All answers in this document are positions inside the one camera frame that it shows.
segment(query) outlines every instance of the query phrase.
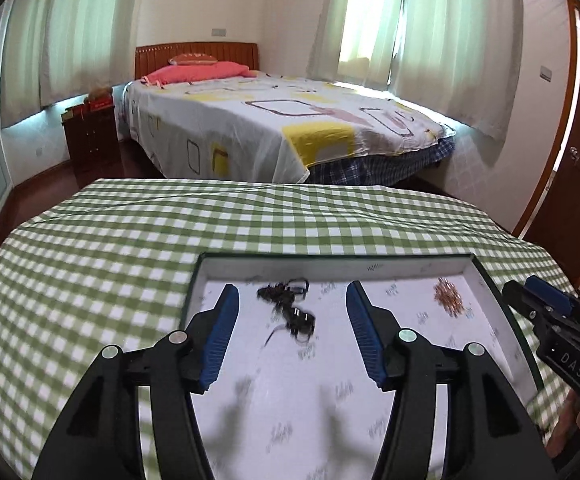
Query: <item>door knob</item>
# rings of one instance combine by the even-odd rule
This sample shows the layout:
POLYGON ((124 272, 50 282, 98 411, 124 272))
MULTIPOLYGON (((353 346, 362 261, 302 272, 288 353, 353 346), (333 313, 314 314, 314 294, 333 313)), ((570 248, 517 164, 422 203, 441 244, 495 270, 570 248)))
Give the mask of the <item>door knob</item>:
POLYGON ((570 147, 570 158, 572 160, 574 160, 574 163, 576 164, 579 161, 579 150, 577 148, 575 148, 574 146, 570 147))

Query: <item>hand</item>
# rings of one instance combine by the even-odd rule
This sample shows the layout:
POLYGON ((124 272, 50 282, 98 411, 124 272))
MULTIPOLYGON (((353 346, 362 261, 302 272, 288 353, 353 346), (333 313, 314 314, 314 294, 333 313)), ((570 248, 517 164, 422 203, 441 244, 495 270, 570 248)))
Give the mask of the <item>hand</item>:
POLYGON ((559 421, 552 432, 552 436, 545 446, 550 458, 555 458, 565 447, 572 431, 579 428, 580 431, 580 409, 577 408, 579 397, 571 390, 566 397, 566 401, 561 409, 559 421))

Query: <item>blue plaid fabric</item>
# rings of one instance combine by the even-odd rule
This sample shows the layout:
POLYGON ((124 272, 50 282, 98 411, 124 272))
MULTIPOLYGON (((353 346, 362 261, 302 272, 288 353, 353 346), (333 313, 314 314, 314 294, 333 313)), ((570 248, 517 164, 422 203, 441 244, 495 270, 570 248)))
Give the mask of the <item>blue plaid fabric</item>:
POLYGON ((454 137, 403 155, 368 155, 324 162, 310 168, 306 184, 393 186, 454 152, 454 137))

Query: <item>copper wire pile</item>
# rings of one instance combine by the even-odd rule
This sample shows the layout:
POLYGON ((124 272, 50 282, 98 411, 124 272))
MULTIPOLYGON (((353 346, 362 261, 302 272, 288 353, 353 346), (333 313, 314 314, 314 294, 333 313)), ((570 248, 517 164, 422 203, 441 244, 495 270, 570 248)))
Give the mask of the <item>copper wire pile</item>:
POLYGON ((439 302, 452 317, 459 317, 465 312, 464 302, 456 286, 445 278, 439 278, 435 285, 435 300, 439 302))

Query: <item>black hair clip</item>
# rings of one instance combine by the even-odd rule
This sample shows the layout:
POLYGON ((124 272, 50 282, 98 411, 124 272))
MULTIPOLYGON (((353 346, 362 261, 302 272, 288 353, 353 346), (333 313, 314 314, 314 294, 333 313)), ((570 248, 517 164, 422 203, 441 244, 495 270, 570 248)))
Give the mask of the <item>black hair clip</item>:
POLYGON ((292 337, 299 343, 307 343, 310 340, 312 334, 314 334, 316 318, 314 314, 294 306, 296 297, 301 296, 301 299, 304 300, 309 288, 310 282, 305 278, 296 278, 285 283, 259 288, 257 297, 274 303, 275 311, 280 312, 285 319, 285 324, 279 325, 272 330, 265 345, 268 344, 275 332, 284 328, 289 330, 292 337))

